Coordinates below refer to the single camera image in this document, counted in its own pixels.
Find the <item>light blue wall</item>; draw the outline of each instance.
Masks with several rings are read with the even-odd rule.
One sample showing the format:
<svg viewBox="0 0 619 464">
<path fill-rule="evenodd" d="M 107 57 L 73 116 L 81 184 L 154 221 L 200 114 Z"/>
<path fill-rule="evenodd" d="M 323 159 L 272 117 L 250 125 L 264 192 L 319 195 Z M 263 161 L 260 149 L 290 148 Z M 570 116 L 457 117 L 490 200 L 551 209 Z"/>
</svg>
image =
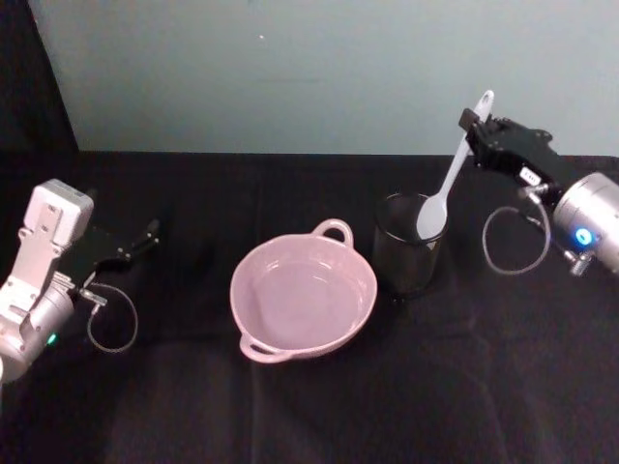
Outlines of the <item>light blue wall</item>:
<svg viewBox="0 0 619 464">
<path fill-rule="evenodd" d="M 30 0 L 83 150 L 450 154 L 486 88 L 619 153 L 617 0 Z"/>
</svg>

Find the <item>metal cylinder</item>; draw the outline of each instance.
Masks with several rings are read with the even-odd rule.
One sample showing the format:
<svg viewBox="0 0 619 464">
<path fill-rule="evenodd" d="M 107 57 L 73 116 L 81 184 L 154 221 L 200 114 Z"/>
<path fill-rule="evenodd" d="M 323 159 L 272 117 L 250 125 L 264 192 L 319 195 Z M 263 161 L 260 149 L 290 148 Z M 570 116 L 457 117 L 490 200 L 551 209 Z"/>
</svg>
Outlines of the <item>metal cylinder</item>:
<svg viewBox="0 0 619 464">
<path fill-rule="evenodd" d="M 49 337 L 73 314 L 66 288 L 52 282 L 39 303 L 19 325 L 7 326 L 0 337 L 3 382 L 21 377 L 45 348 Z"/>
<path fill-rule="evenodd" d="M 2 416 L 2 384 L 4 384 L 4 365 L 0 358 L 0 416 Z"/>
<path fill-rule="evenodd" d="M 619 186 L 595 172 L 571 186 L 561 197 L 554 223 L 575 244 L 593 250 L 614 273 L 619 271 Z"/>
</svg>

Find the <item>white spoon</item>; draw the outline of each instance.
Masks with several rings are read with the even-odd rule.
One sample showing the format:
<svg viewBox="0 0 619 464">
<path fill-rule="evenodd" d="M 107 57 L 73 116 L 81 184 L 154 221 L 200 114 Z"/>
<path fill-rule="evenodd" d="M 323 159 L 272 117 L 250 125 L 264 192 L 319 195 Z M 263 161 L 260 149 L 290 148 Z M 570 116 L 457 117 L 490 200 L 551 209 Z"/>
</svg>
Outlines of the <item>white spoon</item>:
<svg viewBox="0 0 619 464">
<path fill-rule="evenodd" d="M 493 103 L 494 92 L 488 90 L 477 102 L 474 109 L 481 121 L 486 121 L 488 115 L 490 114 L 490 110 L 492 109 Z M 420 239 L 430 239 L 438 235 L 441 230 L 443 230 L 443 227 L 445 227 L 445 224 L 447 223 L 447 196 L 454 185 L 457 174 L 460 172 L 469 151 L 470 147 L 466 141 L 465 134 L 457 147 L 456 154 L 452 160 L 452 165 L 449 167 L 449 171 L 447 171 L 441 190 L 424 202 L 422 209 L 417 216 L 417 234 Z"/>
</svg>

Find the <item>dark glass cup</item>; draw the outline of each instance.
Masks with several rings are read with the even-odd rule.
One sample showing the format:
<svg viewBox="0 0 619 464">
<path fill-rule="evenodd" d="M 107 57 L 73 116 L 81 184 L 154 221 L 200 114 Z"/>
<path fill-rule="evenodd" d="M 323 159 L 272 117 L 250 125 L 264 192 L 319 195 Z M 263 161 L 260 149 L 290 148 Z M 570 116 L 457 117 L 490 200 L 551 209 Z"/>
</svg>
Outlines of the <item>dark glass cup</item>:
<svg viewBox="0 0 619 464">
<path fill-rule="evenodd" d="M 434 237 L 421 239 L 417 216 L 426 196 L 396 193 L 383 199 L 375 212 L 371 266 L 381 290 L 415 295 L 430 283 L 447 224 Z"/>
</svg>

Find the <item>coiled cable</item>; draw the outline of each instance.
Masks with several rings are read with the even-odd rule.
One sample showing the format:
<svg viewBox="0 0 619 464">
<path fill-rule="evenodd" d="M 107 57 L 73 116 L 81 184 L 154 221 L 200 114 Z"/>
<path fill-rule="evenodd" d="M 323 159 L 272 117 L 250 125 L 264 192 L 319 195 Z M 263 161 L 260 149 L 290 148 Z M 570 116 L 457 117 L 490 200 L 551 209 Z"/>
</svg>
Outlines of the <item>coiled cable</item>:
<svg viewBox="0 0 619 464">
<path fill-rule="evenodd" d="M 127 301 L 127 303 L 129 303 L 129 306 L 133 314 L 133 320 L 135 321 L 135 325 L 133 327 L 133 335 L 131 339 L 125 345 L 119 348 L 109 348 L 107 346 L 104 346 L 100 344 L 99 341 L 97 341 L 97 339 L 93 336 L 93 331 L 92 331 L 93 320 L 95 319 L 95 316 L 97 315 L 97 313 L 99 312 L 99 309 L 101 308 L 97 304 L 92 310 L 90 314 L 90 318 L 88 319 L 88 325 L 86 326 L 86 332 L 88 333 L 88 338 L 90 339 L 91 343 L 95 345 L 97 349 L 103 351 L 104 353 L 111 354 L 111 355 L 117 355 L 119 353 L 123 353 L 129 350 L 135 343 L 135 340 L 137 339 L 137 329 L 138 329 L 138 323 L 139 323 L 139 318 L 137 316 L 137 309 L 135 309 L 135 305 L 133 304 L 132 299 L 129 298 L 127 294 L 123 292 L 121 289 L 113 287 L 112 285 L 107 285 L 105 283 L 97 283 L 97 282 L 92 282 L 90 283 L 90 285 L 95 286 L 95 287 L 105 288 L 108 290 L 113 290 L 117 292 L 121 297 L 123 297 Z"/>
<path fill-rule="evenodd" d="M 492 214 L 490 214 L 490 216 L 487 217 L 486 223 L 484 224 L 484 230 L 482 231 L 482 247 L 484 249 L 484 257 L 486 258 L 486 262 L 490 266 L 490 268 L 493 271 L 495 271 L 497 274 L 500 274 L 502 276 L 519 276 L 519 275 L 528 273 L 530 271 L 533 271 L 540 264 L 542 264 L 542 262 L 548 255 L 548 250 L 550 249 L 550 240 L 551 240 L 550 219 L 548 218 L 548 213 L 546 212 L 544 205 L 542 204 L 542 201 L 536 194 L 530 193 L 528 195 L 528 198 L 531 201 L 533 201 L 533 203 L 535 203 L 535 205 L 538 207 L 538 210 L 540 211 L 540 214 L 542 215 L 543 228 L 544 228 L 544 234 L 545 234 L 544 248 L 542 249 L 542 253 L 535 261 L 533 261 L 528 266 L 525 266 L 522 269 L 514 269 L 514 270 L 500 268 L 499 266 L 494 264 L 494 262 L 492 261 L 492 258 L 490 257 L 490 252 L 487 247 L 487 230 L 489 229 L 492 221 L 498 215 L 502 213 L 514 213 L 514 214 L 520 215 L 520 210 L 518 208 L 515 208 L 513 206 L 501 206 L 500 208 L 497 208 L 496 210 L 494 210 Z"/>
</svg>

